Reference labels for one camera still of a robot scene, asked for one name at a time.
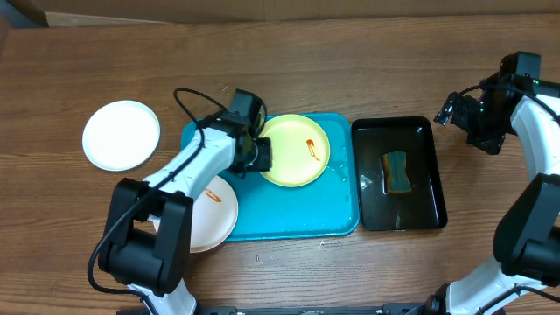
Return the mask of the blue plastic tray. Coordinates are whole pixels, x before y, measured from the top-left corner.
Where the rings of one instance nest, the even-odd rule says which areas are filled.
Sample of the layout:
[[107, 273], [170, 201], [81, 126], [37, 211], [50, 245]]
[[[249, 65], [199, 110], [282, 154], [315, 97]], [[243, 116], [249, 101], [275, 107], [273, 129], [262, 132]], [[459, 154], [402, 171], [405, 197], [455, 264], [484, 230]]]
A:
[[331, 155], [323, 173], [299, 187], [283, 187], [259, 172], [239, 178], [219, 176], [233, 188], [238, 219], [229, 242], [264, 241], [348, 235], [359, 224], [358, 181], [351, 125], [338, 113], [307, 113], [328, 136]]

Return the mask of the green yellow sponge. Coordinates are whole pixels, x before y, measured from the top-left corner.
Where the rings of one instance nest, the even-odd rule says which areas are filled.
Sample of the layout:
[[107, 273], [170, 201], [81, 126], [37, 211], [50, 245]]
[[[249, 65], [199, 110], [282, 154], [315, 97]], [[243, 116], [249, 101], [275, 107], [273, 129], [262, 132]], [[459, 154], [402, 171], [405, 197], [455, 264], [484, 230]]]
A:
[[386, 194], [412, 192], [406, 165], [407, 159], [404, 151], [392, 151], [381, 156], [384, 190]]

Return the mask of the yellow plate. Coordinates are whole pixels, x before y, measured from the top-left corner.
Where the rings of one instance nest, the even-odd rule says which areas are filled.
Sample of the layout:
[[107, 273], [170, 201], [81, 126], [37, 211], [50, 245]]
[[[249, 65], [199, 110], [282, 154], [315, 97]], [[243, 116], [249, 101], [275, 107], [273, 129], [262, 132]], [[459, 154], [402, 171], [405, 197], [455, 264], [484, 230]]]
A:
[[265, 123], [262, 136], [270, 140], [271, 168], [261, 174], [284, 187], [310, 184], [325, 170], [330, 142], [319, 124], [304, 115], [286, 114]]

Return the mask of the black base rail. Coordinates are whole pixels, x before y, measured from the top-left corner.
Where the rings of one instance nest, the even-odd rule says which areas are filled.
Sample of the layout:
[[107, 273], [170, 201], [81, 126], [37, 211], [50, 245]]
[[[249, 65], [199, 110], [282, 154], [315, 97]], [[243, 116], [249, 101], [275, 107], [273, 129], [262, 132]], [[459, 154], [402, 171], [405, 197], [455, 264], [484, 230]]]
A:
[[407, 315], [423, 314], [423, 303], [389, 303], [383, 306], [325, 308], [255, 308], [197, 306], [194, 315]]

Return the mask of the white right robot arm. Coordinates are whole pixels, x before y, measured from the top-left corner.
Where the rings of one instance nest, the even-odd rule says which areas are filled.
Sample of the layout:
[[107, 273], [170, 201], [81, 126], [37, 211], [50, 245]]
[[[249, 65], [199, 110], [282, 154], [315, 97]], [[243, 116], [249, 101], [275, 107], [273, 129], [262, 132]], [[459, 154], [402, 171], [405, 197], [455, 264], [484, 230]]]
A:
[[435, 122], [460, 127], [467, 142], [497, 154], [507, 133], [521, 141], [529, 184], [496, 228], [493, 254], [468, 276], [447, 283], [415, 314], [497, 314], [527, 293], [556, 301], [559, 285], [559, 86], [528, 74], [483, 80], [449, 94]]

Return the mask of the black water tray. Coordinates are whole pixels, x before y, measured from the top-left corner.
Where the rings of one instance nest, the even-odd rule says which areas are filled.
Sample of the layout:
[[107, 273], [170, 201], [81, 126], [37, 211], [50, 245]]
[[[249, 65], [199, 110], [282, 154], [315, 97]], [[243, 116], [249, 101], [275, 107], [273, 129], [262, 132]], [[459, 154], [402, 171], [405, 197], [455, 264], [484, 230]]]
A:
[[[431, 123], [423, 116], [366, 118], [352, 123], [360, 216], [369, 231], [443, 228], [448, 221]], [[412, 192], [386, 194], [382, 155], [406, 153]]]

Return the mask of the white plate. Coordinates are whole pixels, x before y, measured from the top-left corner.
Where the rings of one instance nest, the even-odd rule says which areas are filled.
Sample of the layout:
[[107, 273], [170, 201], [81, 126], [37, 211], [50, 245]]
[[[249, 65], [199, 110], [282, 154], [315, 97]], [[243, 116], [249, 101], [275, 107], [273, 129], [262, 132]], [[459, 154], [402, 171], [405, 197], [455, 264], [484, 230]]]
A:
[[216, 176], [195, 200], [190, 253], [199, 254], [222, 244], [238, 218], [238, 200], [231, 185]]
[[158, 117], [139, 101], [112, 101], [88, 119], [82, 149], [96, 167], [123, 172], [144, 163], [158, 147]]

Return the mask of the cardboard backdrop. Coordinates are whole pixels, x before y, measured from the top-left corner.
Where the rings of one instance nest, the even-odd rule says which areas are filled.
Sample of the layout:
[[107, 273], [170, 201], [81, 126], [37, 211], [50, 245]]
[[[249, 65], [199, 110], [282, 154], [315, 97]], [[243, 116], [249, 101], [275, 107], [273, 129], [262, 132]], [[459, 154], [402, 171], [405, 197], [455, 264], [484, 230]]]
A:
[[558, 13], [559, 0], [14, 0], [43, 24], [48, 12], [168, 23]]

